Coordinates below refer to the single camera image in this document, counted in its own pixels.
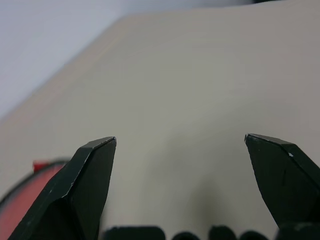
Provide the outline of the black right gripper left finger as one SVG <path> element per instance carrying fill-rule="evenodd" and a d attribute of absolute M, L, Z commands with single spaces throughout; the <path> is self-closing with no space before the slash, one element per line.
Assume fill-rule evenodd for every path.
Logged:
<path fill-rule="evenodd" d="M 80 147 L 48 181 L 9 239 L 96 240 L 116 146 L 116 138 L 108 136 Z"/>

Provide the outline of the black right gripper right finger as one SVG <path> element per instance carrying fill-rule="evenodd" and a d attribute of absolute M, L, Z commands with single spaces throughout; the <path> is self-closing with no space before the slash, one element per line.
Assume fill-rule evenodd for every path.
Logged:
<path fill-rule="evenodd" d="M 244 142 L 276 224 L 319 223 L 320 168 L 294 143 L 252 133 Z"/>

